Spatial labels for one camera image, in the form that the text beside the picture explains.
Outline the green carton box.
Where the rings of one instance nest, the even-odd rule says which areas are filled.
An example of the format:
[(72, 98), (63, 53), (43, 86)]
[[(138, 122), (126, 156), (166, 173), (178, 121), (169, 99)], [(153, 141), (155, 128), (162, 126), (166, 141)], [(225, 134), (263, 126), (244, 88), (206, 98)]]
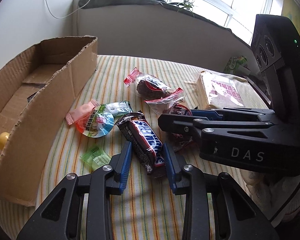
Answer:
[(248, 75), (250, 70), (247, 58), (245, 56), (231, 57), (223, 72), (233, 75)]

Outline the white green candy packet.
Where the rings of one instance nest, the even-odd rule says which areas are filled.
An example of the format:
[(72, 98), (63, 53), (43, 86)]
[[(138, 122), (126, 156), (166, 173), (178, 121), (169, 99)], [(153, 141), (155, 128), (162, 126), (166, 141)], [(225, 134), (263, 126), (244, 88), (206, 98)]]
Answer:
[(123, 116), (128, 113), (133, 113), (132, 107), (129, 101), (120, 101), (103, 104), (104, 107), (113, 115), (113, 117)]

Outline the pink candy wrapper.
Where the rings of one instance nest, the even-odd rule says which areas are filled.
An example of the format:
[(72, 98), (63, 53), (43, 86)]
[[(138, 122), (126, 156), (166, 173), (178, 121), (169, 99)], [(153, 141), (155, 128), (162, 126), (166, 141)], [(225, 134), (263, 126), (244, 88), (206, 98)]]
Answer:
[(68, 125), (74, 124), (79, 119), (90, 114), (93, 111), (93, 109), (97, 106), (99, 106), (99, 103), (96, 100), (90, 100), (88, 103), (85, 103), (77, 107), (76, 109), (69, 111), (65, 116), (65, 120), (67, 124)]

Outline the small trailing plant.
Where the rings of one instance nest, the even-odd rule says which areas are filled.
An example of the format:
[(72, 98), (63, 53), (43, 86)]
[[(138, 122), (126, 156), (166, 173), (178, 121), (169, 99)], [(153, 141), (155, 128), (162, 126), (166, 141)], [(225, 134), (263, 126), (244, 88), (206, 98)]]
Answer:
[(190, 12), (194, 17), (194, 0), (180, 0), (178, 2), (170, 2), (169, 4), (177, 7), (177, 12)]

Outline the sliced bread loaf bag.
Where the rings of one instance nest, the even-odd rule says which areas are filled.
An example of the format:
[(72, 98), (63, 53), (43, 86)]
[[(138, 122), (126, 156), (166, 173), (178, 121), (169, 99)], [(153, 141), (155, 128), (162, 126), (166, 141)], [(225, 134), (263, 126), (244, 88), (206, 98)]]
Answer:
[(235, 75), (204, 70), (196, 82), (198, 109), (223, 109), (253, 107), (249, 94), (251, 87), (246, 79)]

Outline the black snack packet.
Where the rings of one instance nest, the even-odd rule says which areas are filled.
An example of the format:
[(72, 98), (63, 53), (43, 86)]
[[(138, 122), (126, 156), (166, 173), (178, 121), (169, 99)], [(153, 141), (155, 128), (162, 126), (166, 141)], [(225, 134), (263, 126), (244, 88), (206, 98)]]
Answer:
[(36, 96), (37, 92), (31, 94), (30, 96), (27, 97), (27, 102), (30, 103), (31, 100)]

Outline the gold round candy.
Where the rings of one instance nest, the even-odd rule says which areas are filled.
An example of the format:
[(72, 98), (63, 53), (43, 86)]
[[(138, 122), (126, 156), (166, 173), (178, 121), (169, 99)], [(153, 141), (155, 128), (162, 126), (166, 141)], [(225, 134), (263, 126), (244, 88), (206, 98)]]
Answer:
[(10, 134), (8, 132), (2, 132), (0, 134), (0, 150), (3, 150), (6, 142), (8, 141)]

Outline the large Snickers bar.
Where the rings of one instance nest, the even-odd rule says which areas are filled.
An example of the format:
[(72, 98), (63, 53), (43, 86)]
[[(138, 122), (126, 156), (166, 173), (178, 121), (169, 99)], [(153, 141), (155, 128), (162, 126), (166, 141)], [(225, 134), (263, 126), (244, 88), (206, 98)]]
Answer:
[(165, 176), (165, 160), (162, 155), (163, 143), (151, 128), (142, 112), (121, 116), (115, 123), (125, 138), (132, 143), (133, 152), (149, 176)]

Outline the green candy wrapper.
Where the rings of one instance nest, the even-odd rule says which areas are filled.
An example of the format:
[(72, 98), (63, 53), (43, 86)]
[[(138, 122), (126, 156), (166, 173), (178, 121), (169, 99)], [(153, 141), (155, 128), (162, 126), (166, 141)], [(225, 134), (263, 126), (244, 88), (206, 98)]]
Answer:
[(108, 165), (111, 157), (103, 150), (103, 148), (94, 145), (81, 156), (81, 160), (86, 163), (92, 171), (95, 171), (104, 165)]

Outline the brown cardboard box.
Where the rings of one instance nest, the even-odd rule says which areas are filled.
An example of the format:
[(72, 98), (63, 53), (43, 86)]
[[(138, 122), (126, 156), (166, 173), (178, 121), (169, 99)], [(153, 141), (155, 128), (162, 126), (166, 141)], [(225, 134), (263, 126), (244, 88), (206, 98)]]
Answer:
[[(43, 40), (0, 70), (0, 199), (33, 206), (47, 156), (75, 99), (97, 68), (97, 38)], [(37, 92), (27, 102), (27, 97)]]

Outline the red clear snack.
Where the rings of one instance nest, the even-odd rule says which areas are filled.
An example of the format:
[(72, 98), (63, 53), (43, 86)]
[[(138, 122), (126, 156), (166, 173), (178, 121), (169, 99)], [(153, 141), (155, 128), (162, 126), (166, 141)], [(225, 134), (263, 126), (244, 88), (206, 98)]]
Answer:
[(166, 133), (166, 139), (175, 152), (192, 141), (190, 128), (184, 124), (192, 116), (191, 110), (181, 99), (162, 98), (148, 102), (158, 116), (158, 126)]
[(183, 101), (183, 89), (172, 89), (156, 76), (140, 72), (134, 68), (124, 79), (126, 87), (134, 87), (136, 94), (148, 104), (175, 104)]

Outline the jelly cup colourful lid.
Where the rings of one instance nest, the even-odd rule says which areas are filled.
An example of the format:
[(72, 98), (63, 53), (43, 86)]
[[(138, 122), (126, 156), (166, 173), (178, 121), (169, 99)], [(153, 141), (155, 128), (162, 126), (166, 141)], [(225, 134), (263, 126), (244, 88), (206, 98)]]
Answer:
[(107, 135), (114, 126), (114, 116), (105, 105), (97, 106), (87, 116), (75, 123), (76, 129), (90, 138)]

